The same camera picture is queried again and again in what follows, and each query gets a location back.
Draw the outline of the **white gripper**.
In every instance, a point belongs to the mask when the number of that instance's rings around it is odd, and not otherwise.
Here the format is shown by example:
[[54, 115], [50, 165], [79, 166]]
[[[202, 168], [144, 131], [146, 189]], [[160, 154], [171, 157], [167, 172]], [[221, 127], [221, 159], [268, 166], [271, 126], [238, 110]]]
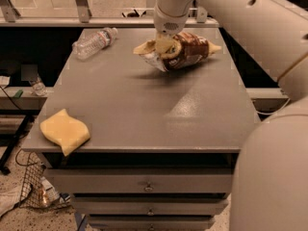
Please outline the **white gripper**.
[[170, 10], [156, 5], [154, 8], [154, 26], [157, 30], [155, 38], [155, 50], [159, 54], [167, 52], [167, 58], [173, 59], [182, 50], [181, 43], [173, 39], [171, 35], [180, 33], [187, 21], [188, 13], [178, 12], [174, 8]]

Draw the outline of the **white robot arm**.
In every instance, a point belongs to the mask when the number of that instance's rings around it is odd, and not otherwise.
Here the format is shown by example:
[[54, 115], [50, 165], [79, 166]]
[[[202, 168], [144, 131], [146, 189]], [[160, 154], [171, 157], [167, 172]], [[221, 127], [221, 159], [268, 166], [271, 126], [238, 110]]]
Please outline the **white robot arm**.
[[[156, 0], [158, 32], [179, 33], [192, 0]], [[195, 0], [292, 102], [250, 134], [234, 171], [230, 231], [308, 231], [305, 10], [286, 0]]]

